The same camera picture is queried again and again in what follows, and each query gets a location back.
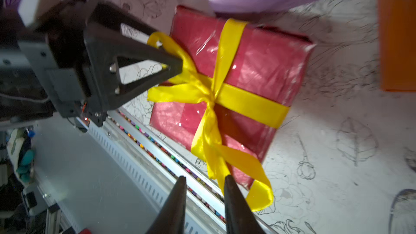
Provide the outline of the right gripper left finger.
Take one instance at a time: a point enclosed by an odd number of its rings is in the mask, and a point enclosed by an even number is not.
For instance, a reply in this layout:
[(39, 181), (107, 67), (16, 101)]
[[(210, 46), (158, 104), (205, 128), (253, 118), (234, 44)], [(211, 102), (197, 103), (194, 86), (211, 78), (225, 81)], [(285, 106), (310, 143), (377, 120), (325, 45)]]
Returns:
[(186, 178), (180, 176), (147, 234), (184, 233), (186, 192)]

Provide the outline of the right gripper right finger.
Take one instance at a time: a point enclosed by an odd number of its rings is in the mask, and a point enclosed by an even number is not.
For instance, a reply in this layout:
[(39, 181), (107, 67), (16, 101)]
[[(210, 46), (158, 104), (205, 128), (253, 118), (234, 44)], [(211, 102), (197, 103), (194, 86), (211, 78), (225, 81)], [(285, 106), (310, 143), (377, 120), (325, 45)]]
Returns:
[(232, 175), (224, 182), (227, 234), (264, 234)]

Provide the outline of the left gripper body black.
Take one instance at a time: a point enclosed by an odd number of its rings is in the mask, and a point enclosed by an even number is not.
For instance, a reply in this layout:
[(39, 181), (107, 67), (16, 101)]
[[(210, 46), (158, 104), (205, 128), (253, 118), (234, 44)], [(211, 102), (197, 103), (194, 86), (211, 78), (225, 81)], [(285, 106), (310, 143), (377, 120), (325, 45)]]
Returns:
[(17, 34), (49, 102), (63, 118), (85, 117), (102, 126), (102, 110), (84, 41), (87, 0), (63, 0)]

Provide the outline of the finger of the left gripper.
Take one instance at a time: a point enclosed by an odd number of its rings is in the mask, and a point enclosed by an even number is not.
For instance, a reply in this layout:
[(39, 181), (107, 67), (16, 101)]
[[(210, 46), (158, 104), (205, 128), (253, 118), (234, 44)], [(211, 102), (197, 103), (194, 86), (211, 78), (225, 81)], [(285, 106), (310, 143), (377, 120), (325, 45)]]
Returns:
[(94, 8), (94, 37), (96, 39), (120, 39), (123, 37), (121, 25), (150, 36), (157, 29), (136, 18), (132, 14), (108, 1), (100, 1)]
[(117, 109), (182, 72), (180, 58), (97, 23), (84, 30), (84, 43), (103, 111)]

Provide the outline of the orange gift box front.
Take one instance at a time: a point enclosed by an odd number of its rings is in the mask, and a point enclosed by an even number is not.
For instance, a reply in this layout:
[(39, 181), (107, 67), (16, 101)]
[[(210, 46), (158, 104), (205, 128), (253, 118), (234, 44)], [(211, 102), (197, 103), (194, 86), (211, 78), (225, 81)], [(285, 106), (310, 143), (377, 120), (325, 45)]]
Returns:
[(416, 0), (378, 0), (381, 89), (416, 91)]

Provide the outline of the yellow ribbon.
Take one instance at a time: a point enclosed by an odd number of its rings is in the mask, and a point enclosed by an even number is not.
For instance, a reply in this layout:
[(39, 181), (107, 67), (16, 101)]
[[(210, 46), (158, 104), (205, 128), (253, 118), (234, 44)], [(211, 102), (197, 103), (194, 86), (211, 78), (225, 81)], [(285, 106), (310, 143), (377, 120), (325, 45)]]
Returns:
[(225, 177), (231, 174), (229, 165), (250, 176), (254, 182), (246, 201), (251, 211), (256, 212), (274, 202), (271, 183), (257, 158), (223, 145), (215, 105), (219, 104), (275, 129), (284, 121), (289, 107), (224, 82), (246, 25), (246, 22), (235, 19), (226, 21), (219, 40), (212, 78), (198, 74), (192, 58), (171, 37), (163, 32), (152, 33), (147, 41), (148, 45), (157, 47), (157, 43), (161, 42), (168, 53), (182, 59), (183, 71), (169, 80), (171, 86), (158, 86), (148, 90), (148, 100), (154, 103), (206, 103), (206, 110), (192, 141), (191, 152), (207, 163), (209, 177), (218, 181), (221, 191), (224, 191)]

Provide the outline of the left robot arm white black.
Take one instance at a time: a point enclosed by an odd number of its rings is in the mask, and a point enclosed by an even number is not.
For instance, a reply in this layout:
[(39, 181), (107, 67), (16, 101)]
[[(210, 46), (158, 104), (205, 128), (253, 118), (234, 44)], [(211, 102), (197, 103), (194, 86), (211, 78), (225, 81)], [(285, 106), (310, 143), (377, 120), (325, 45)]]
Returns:
[(156, 30), (102, 0), (63, 0), (33, 24), (1, 9), (1, 121), (85, 116), (101, 126), (107, 112), (182, 72), (166, 49), (124, 36), (128, 25)]

